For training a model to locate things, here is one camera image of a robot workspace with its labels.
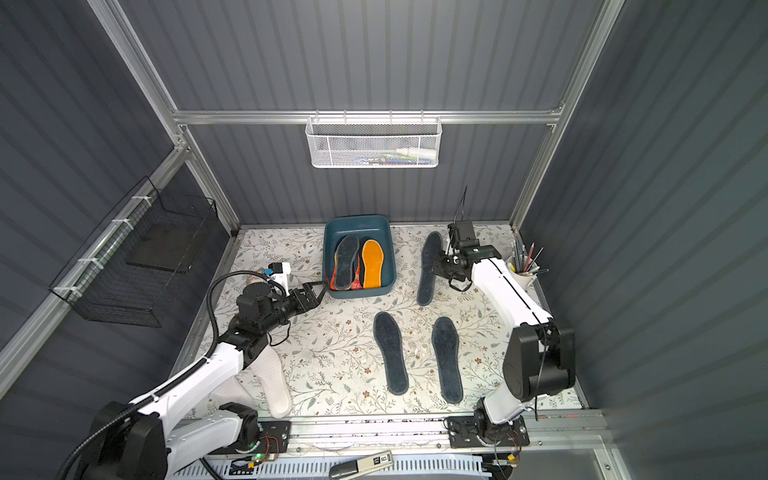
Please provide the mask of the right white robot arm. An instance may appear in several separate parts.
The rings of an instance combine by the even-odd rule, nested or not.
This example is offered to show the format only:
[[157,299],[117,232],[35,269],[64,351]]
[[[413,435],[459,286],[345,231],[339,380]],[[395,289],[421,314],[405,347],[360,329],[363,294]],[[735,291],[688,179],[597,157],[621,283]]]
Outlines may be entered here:
[[478,288],[511,328],[501,383],[475,409],[478,428],[508,425],[540,396],[553,396],[576,383],[575,332],[537,304],[516,281],[501,253],[483,245],[469,220],[448,225],[449,244],[432,272],[450,283]]

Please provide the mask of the yellow fleece insole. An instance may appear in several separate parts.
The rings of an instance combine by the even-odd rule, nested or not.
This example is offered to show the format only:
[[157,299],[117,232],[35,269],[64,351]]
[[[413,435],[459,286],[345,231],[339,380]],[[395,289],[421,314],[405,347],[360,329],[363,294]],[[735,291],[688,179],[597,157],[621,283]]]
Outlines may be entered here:
[[364,242],[361,252],[363,265],[362,286],[364,289],[382,287],[382,271],[384,252],[379,242],[368,239]]

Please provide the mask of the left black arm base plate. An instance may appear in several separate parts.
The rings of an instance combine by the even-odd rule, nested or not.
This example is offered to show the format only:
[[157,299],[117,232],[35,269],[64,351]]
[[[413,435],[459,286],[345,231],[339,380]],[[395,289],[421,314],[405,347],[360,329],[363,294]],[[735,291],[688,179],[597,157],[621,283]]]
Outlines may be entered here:
[[280,455],[287,451],[291,428],[290,421],[260,421],[258,434],[253,439],[218,448],[210,455]]

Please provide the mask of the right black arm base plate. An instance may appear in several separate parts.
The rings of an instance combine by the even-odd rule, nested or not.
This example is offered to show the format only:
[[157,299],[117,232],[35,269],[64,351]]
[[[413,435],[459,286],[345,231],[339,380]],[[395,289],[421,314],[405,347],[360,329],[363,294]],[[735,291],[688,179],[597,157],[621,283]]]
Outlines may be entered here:
[[493,424],[478,416],[450,416],[443,420],[443,426],[454,449],[522,448],[530,445],[523,417],[512,423]]

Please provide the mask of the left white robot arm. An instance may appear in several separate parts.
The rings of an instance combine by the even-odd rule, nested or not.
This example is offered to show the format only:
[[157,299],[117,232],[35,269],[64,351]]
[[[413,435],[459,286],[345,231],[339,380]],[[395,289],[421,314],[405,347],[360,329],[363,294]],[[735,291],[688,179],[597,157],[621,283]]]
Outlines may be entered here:
[[219,448],[251,451],[262,431],[258,413],[243,402],[223,403],[220,414],[209,420],[180,423],[199,402],[250,367],[272,416],[287,416],[293,401],[271,333],[318,308],[325,295],[321,281],[289,289],[260,276],[238,297],[238,311],[227,329],[212,328],[213,342],[198,360],[129,403],[106,405],[57,478],[165,479]]

